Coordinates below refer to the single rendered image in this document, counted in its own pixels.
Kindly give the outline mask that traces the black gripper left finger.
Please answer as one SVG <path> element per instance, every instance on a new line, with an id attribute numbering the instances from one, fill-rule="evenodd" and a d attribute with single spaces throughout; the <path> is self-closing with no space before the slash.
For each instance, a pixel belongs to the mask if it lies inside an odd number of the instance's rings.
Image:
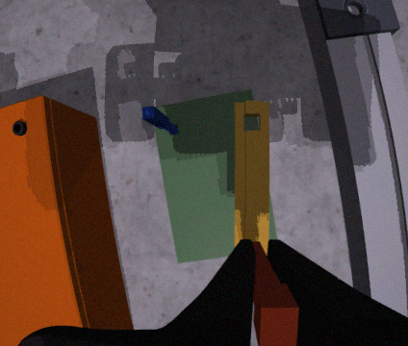
<path id="1" fill-rule="evenodd" d="M 250 346 L 257 253 L 240 239 L 204 291 L 159 330 L 50 326 L 18 346 Z"/>

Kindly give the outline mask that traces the grey flat bar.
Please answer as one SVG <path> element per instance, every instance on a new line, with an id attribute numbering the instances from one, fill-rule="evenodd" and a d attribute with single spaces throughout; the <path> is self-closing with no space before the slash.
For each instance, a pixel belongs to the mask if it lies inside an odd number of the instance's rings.
<path id="1" fill-rule="evenodd" d="M 408 95 L 393 0 L 297 0 L 319 77 L 354 289 L 408 316 Z"/>

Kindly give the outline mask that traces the green tray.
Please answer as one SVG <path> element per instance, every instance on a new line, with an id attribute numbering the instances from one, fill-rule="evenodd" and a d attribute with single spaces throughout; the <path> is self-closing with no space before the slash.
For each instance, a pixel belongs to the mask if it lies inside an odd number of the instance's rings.
<path id="1" fill-rule="evenodd" d="M 253 89 L 157 107 L 180 131 L 154 126 L 178 262 L 235 249 L 235 103 L 245 100 Z"/>

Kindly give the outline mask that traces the blue pin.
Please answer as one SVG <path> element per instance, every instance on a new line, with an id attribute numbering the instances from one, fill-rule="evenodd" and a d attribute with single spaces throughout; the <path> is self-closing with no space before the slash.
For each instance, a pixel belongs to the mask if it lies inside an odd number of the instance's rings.
<path id="1" fill-rule="evenodd" d="M 165 128 L 165 130 L 169 131 L 173 135 L 180 134 L 178 127 L 174 126 L 174 124 L 155 107 L 143 107 L 142 120 L 145 120 L 145 122 L 151 124 L 151 126 Z"/>

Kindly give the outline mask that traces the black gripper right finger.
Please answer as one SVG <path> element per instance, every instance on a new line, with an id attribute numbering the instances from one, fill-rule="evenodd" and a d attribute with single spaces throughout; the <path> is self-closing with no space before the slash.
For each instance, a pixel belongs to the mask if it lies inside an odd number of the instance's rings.
<path id="1" fill-rule="evenodd" d="M 299 307 L 296 346 L 408 346 L 408 316 L 332 276 L 281 239 L 267 242 L 267 259 Z"/>

